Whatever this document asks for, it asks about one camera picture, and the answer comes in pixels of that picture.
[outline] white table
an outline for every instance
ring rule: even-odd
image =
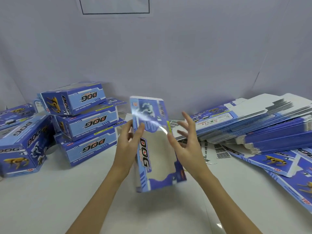
[[[38,173],[1,181],[0,233],[65,233],[105,178],[115,149],[74,168],[57,149]],[[260,168],[234,157],[209,168],[264,234],[311,233],[311,214]],[[133,175],[117,192],[101,233],[225,233],[188,173],[187,182],[141,194]]]

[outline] right hand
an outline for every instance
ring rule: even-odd
[[[201,175],[205,175],[209,172],[207,164],[201,152],[200,144],[197,140],[195,122],[186,113],[182,112],[186,122],[178,122],[188,133],[178,130],[177,132],[188,139],[187,144],[178,142],[172,133],[168,133],[168,140],[174,151],[177,154],[177,158],[185,169],[194,177],[198,179]]]

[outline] forearm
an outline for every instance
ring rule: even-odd
[[[121,182],[111,169],[66,234],[98,234]]]
[[[261,234],[208,169],[196,180],[211,202],[227,234]]]

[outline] finger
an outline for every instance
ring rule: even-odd
[[[183,135],[185,138],[188,138],[188,133],[184,132],[184,131],[181,131],[181,130],[177,130],[177,132],[180,134],[180,135]]]
[[[144,123],[141,123],[137,129],[137,131],[135,132],[135,134],[133,135],[133,138],[131,140],[132,143],[136,143],[138,144],[140,142],[140,138],[142,137],[143,133],[144,133],[144,129],[145,129],[145,125]]]
[[[181,145],[182,148],[186,148],[186,144],[179,142],[179,144]]]
[[[182,126],[184,129],[188,131],[188,124],[184,121],[178,121],[177,122],[180,126]]]
[[[183,148],[181,147],[179,142],[176,140],[176,138],[173,136],[173,134],[172,133],[168,133],[167,137],[168,137],[168,141],[171,144],[171,146],[173,147],[174,151],[176,153],[182,152]]]
[[[121,137],[122,139],[127,139],[127,138],[128,138],[129,130],[131,129],[131,126],[132,126],[132,119],[129,120],[129,121],[122,127],[119,137]]]
[[[128,133],[128,141],[133,138],[133,133]]]
[[[191,136],[192,139],[194,137],[197,138],[195,122],[193,122],[192,118],[186,112],[182,112],[182,115],[184,116],[184,118],[188,122],[188,125],[189,125],[189,129],[188,129],[189,136]]]

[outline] left hand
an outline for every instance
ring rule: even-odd
[[[118,176],[119,181],[123,181],[135,161],[135,156],[138,151],[138,143],[144,132],[144,123],[141,123],[137,131],[133,135],[129,133],[132,127],[132,120],[128,121],[122,128],[117,142],[117,149],[115,154],[114,163],[111,170]]]

